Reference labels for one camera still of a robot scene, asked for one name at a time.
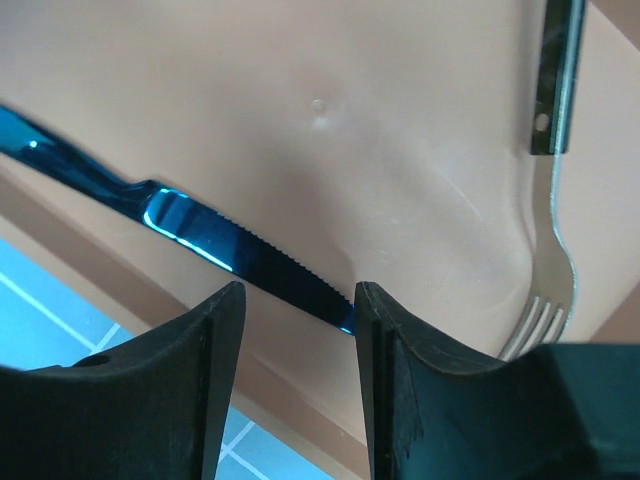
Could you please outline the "blue checked tablecloth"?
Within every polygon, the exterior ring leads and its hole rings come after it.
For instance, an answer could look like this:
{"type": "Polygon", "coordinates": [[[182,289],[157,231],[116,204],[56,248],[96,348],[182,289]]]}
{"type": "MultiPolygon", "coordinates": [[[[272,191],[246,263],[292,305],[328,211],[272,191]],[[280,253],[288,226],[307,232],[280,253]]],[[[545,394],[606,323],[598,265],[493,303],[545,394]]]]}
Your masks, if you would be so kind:
{"type": "MultiPolygon", "coordinates": [[[[70,366],[134,335],[26,254],[1,242],[1,363],[70,366]]],[[[234,408],[218,479],[327,479],[328,474],[234,408]]]]}

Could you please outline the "blue patterned knife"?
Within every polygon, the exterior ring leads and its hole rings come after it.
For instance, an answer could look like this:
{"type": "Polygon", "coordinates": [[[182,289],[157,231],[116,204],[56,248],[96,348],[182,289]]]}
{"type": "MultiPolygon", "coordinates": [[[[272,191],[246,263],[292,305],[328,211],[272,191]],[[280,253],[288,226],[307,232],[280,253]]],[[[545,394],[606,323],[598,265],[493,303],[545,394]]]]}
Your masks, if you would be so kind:
{"type": "Polygon", "coordinates": [[[278,299],[354,334],[354,307],[343,294],[282,250],[192,196],[156,180],[127,182],[8,106],[1,108],[1,152],[278,299]]]}

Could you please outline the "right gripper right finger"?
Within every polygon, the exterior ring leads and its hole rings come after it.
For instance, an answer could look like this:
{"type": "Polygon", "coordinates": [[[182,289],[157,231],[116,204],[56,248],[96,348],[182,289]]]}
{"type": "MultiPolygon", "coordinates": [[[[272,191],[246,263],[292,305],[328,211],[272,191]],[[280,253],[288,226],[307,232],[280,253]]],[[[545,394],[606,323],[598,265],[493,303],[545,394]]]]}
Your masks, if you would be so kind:
{"type": "Polygon", "coordinates": [[[639,348],[545,344],[501,361],[355,290],[375,479],[635,479],[639,348]]]}

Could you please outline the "orange plastic tray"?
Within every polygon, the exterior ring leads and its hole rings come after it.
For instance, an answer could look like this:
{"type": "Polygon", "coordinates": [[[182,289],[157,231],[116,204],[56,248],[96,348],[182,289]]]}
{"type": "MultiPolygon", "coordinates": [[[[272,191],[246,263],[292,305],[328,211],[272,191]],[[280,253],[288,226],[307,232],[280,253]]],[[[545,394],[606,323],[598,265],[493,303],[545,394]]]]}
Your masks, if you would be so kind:
{"type": "MultiPolygon", "coordinates": [[[[545,1],[1,1],[1,104],[196,197],[353,297],[498,353],[531,279],[545,1]]],[[[586,14],[558,219],[565,341],[639,283],[639,51],[586,14]]],[[[1,236],[140,334],[232,279],[1,154],[1,236]]],[[[355,340],[254,287],[233,403],[369,477],[355,340]]]]}

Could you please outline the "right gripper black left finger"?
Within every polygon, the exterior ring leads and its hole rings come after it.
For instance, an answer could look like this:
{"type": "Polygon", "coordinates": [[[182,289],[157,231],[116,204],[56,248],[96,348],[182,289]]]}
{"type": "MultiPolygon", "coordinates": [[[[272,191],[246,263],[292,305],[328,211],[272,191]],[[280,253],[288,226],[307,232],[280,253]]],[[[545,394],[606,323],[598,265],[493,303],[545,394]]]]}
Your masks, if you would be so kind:
{"type": "Polygon", "coordinates": [[[211,479],[246,314],[231,282],[69,367],[1,371],[5,479],[211,479]]]}

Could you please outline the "silver metal fork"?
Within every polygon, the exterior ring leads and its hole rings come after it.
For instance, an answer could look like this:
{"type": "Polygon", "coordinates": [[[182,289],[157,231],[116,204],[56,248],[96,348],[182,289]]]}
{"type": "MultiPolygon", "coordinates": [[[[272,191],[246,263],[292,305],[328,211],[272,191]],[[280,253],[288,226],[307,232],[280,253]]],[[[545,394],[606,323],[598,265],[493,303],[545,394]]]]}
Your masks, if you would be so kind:
{"type": "Polygon", "coordinates": [[[529,144],[534,158],[532,277],[521,316],[498,354],[502,361],[558,342],[575,311],[578,276],[560,233],[558,203],[586,11],[585,0],[548,1],[545,6],[529,144]]]}

